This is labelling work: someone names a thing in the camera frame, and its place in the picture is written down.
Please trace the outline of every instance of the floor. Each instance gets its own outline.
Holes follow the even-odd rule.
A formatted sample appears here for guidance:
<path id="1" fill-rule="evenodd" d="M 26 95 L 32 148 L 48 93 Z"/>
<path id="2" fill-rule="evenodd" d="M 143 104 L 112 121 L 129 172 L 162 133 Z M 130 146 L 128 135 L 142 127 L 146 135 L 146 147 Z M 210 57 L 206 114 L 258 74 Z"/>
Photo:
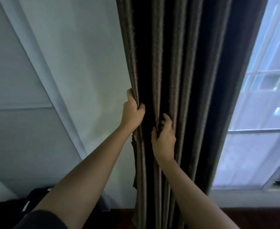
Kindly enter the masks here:
<path id="1" fill-rule="evenodd" d="M 241 229 L 280 229 L 280 208 L 227 208 L 223 211 Z M 97 225 L 99 228 L 134 229 L 136 227 L 131 222 L 132 215 L 132 209 L 97 212 L 86 222 L 84 228 Z"/>

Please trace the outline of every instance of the hand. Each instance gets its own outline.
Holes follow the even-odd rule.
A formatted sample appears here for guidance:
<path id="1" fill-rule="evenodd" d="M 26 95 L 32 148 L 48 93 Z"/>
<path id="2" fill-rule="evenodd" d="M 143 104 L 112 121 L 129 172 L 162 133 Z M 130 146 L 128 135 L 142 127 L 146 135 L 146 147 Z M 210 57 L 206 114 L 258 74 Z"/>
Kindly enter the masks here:
<path id="1" fill-rule="evenodd" d="M 156 127 L 152 131 L 152 146 L 154 156 L 160 165 L 164 161 L 174 160 L 174 146 L 176 137 L 172 128 L 172 120 L 165 113 L 163 114 L 165 121 L 160 121 L 164 128 L 161 131 L 159 138 L 157 138 Z"/>
<path id="2" fill-rule="evenodd" d="M 123 114 L 120 127 L 132 133 L 142 122 L 145 114 L 145 105 L 140 104 L 139 109 L 137 103 L 131 93 L 131 89 L 127 90 L 127 102 L 123 104 Z"/>

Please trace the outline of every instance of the forearm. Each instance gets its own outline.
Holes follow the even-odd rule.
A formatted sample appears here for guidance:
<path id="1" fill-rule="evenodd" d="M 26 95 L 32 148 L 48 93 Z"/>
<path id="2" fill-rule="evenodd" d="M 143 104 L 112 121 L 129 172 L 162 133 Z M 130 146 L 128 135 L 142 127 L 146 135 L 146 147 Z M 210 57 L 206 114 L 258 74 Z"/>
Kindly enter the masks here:
<path id="1" fill-rule="evenodd" d="M 49 210 L 68 228 L 82 228 L 96 205 L 129 136 L 129 131 L 118 127 L 60 181 L 35 210 Z"/>
<path id="2" fill-rule="evenodd" d="M 184 221 L 189 228 L 237 229 L 237 225 L 216 206 L 184 173 L 176 161 L 159 162 L 171 185 Z"/>

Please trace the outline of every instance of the window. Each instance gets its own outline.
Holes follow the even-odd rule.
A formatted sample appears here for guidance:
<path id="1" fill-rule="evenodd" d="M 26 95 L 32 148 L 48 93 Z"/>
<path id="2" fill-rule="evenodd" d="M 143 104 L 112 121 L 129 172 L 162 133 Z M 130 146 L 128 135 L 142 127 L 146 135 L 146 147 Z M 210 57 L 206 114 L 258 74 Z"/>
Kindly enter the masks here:
<path id="1" fill-rule="evenodd" d="M 268 0 L 212 188 L 261 189 L 279 166 L 280 0 Z"/>

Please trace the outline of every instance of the curtain fold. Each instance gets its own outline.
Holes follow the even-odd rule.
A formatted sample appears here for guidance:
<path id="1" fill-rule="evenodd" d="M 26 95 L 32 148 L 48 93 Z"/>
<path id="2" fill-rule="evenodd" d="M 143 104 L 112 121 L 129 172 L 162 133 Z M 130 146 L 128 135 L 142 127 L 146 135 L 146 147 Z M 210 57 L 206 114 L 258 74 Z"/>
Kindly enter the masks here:
<path id="1" fill-rule="evenodd" d="M 173 121 L 175 159 L 208 194 L 267 0 L 116 0 L 134 97 L 140 228 L 183 228 L 153 157 L 151 130 Z"/>

